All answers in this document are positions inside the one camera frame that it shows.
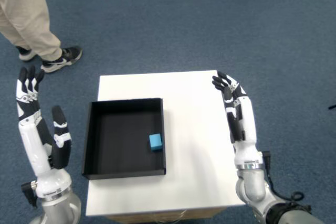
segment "robotic arm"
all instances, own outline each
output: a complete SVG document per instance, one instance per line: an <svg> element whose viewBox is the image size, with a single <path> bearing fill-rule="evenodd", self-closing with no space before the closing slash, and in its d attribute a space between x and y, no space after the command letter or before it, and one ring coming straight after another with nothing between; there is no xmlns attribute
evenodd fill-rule
<svg viewBox="0 0 336 224"><path fill-rule="evenodd" d="M70 175L64 170L71 151L67 121L59 106L52 109L54 138L41 116L38 88L44 72L35 74L32 66L22 68L16 86L19 131L36 181L22 185L29 203L36 207L37 197L45 214L31 223L77 223L80 200L71 190Z"/></svg>
<svg viewBox="0 0 336 224"><path fill-rule="evenodd" d="M275 192L269 175L269 152L260 153L256 149L257 135L251 101L236 80L221 72L217 74L213 76L212 83L223 96L235 149L238 197L253 209L259 223L323 224L310 214L310 208L296 203L303 199L302 193L295 192L292 198L286 198ZM271 186L264 180L264 160Z"/></svg>

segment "blue carpet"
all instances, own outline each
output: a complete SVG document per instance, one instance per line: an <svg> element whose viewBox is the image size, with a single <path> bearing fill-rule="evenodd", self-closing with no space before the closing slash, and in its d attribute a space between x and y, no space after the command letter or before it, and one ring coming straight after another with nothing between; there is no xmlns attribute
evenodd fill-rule
<svg viewBox="0 0 336 224"><path fill-rule="evenodd" d="M219 69L252 99L258 148L271 150L271 173L282 194L301 190L304 204L336 223L336 0L47 0L62 46L83 47L73 67L47 75L40 104L51 130L51 107L67 116L73 144L67 171L85 216L88 181L81 176L88 104L99 76ZM17 51L0 39L0 223L28 223L33 210L20 185L33 180L17 129ZM40 61L33 61L37 67ZM256 223L247 207L181 223Z"/></svg>

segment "shoe sole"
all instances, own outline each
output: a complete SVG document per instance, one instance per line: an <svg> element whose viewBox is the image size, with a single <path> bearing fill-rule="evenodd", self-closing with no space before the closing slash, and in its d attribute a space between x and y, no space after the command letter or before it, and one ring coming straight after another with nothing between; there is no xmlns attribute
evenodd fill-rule
<svg viewBox="0 0 336 224"><path fill-rule="evenodd" d="M75 64L79 59L80 57L82 56L82 51L79 53L79 55L71 60L71 61L68 61L67 63L65 64L62 64L62 65L53 65L52 67L50 68L45 68L43 65L41 66L41 69L45 72L45 73L52 73L52 72L55 72L59 69L61 69L62 67L65 67L65 66L71 66L73 64Z"/></svg>
<svg viewBox="0 0 336 224"><path fill-rule="evenodd" d="M22 61L31 61L37 54L32 54L30 56L19 54L19 59Z"/></svg>

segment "person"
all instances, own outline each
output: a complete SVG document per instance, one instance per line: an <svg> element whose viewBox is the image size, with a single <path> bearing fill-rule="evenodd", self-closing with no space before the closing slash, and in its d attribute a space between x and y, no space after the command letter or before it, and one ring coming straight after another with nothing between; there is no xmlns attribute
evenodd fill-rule
<svg viewBox="0 0 336 224"><path fill-rule="evenodd" d="M46 73L70 66L82 55L78 46L60 48L50 31L46 0L0 0L0 32L17 47L20 60L38 55Z"/></svg>

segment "white table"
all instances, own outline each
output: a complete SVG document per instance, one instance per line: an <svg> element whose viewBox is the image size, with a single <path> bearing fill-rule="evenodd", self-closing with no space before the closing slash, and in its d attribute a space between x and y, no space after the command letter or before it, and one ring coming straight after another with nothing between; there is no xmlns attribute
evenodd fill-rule
<svg viewBox="0 0 336 224"><path fill-rule="evenodd" d="M163 98L166 175L90 180L87 216L243 205L216 71L101 76L98 101Z"/></svg>

